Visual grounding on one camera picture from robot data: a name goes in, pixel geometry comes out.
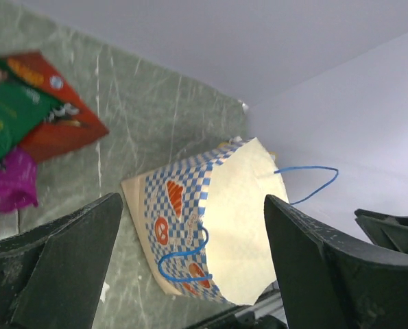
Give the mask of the checkered paper bag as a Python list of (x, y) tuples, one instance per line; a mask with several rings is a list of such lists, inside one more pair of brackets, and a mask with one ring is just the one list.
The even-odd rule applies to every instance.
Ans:
[(121, 183), (155, 281), (167, 295), (254, 304), (276, 280), (264, 201), (288, 202), (283, 170), (257, 138)]

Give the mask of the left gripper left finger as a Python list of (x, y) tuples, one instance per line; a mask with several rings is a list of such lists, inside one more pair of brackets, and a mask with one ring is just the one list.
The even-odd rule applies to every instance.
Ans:
[(0, 328), (91, 328), (122, 210), (109, 193), (0, 240)]

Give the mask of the dark green snack bag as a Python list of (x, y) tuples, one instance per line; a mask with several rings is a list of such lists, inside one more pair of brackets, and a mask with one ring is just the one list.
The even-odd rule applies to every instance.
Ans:
[(0, 159), (42, 123), (53, 109), (63, 105), (58, 98), (26, 82), (0, 58)]

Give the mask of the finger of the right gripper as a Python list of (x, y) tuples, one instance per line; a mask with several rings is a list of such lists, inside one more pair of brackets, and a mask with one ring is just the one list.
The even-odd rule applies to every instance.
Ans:
[(364, 209), (355, 210), (355, 216), (355, 221), (373, 244), (408, 254), (408, 217)]

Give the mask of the magenta snack packet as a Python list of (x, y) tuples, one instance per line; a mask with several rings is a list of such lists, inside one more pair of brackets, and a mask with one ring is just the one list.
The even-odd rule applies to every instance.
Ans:
[(18, 147), (0, 160), (0, 212), (38, 205), (36, 173), (33, 158)]

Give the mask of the red snack packet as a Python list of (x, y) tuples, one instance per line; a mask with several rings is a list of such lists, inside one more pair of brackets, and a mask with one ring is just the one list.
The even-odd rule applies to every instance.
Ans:
[(94, 143), (109, 133), (99, 117), (90, 110), (75, 89), (39, 51), (13, 53), (3, 59), (26, 82), (63, 102), (51, 110), (44, 121), (20, 143), (35, 162)]

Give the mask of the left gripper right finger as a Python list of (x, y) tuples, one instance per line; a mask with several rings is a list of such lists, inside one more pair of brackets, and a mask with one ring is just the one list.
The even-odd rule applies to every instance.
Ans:
[(264, 214), (290, 328), (408, 328), (408, 254), (350, 236), (273, 195)]

